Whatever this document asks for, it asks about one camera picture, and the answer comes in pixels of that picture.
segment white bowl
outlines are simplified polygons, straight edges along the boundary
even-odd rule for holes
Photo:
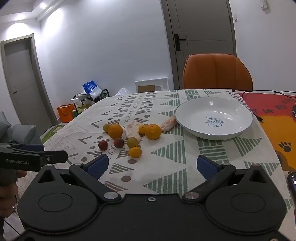
[[[253,121],[239,102],[218,97],[191,99],[178,106],[177,122],[191,134],[208,140],[227,140],[240,135]]]

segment orange chair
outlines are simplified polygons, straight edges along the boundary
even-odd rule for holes
[[[253,90],[252,77],[244,64],[230,54],[193,54],[185,63],[184,89]]]

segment door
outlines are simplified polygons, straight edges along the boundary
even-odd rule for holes
[[[191,54],[236,55],[228,0],[161,0],[170,47],[175,89]]]
[[[4,52],[7,86],[18,118],[23,125],[36,125],[41,136],[52,123],[33,72],[31,38],[5,44]]]

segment brown dot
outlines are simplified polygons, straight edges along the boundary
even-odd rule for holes
[[[126,183],[126,182],[129,182],[131,180],[131,177],[130,176],[123,176],[121,178],[121,180]]]
[[[129,160],[128,160],[128,163],[129,163],[129,164],[135,164],[136,162],[137,162],[136,159],[129,159]]]

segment door frame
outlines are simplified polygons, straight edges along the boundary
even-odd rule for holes
[[[227,9],[228,9],[228,14],[231,19],[230,25],[231,25],[231,32],[232,32],[233,51],[234,51],[234,56],[236,56],[237,49],[236,49],[236,42],[235,42],[235,31],[234,31],[233,17],[232,17],[232,13],[231,13],[229,0],[225,0],[225,1],[226,1]],[[178,90],[178,89],[182,89],[183,86],[180,86],[180,83],[179,83],[179,73],[178,73],[177,56],[176,56],[176,50],[175,50],[174,33],[173,33],[172,24],[170,21],[170,12],[168,10],[167,0],[160,0],[160,5],[163,10],[163,18],[165,21],[166,34],[167,34],[167,38],[168,38],[168,48],[170,51],[170,62],[172,65],[174,89]]]
[[[7,84],[7,88],[10,94],[10,98],[11,101],[13,103],[14,106],[16,106],[16,101],[13,100],[12,98],[12,87],[10,85],[10,81],[9,81],[9,75],[8,75],[8,65],[7,65],[7,61],[6,61],[6,56],[5,56],[5,48],[4,46],[6,44],[15,42],[15,41],[21,41],[24,39],[30,39],[31,40],[31,51],[30,52],[30,58],[31,58],[31,64],[32,64],[32,69],[33,69],[33,73],[34,73],[34,77],[36,80],[36,84],[37,84],[37,88],[42,100],[42,103],[45,107],[45,111],[49,116],[50,122],[53,126],[58,125],[59,121],[54,113],[54,110],[50,104],[46,89],[45,89],[45,85],[42,79],[42,75],[41,75],[41,71],[40,71],[40,67],[39,67],[39,62],[38,62],[38,57],[37,57],[37,53],[36,53],[36,46],[35,46],[35,38],[34,38],[34,34],[30,34],[30,35],[26,35],[26,36],[22,36],[22,37],[18,37],[18,38],[14,38],[14,39],[9,39],[6,41],[1,41],[1,58],[2,58],[2,65],[3,65],[3,71],[4,71],[4,77],[6,80],[6,84]]]

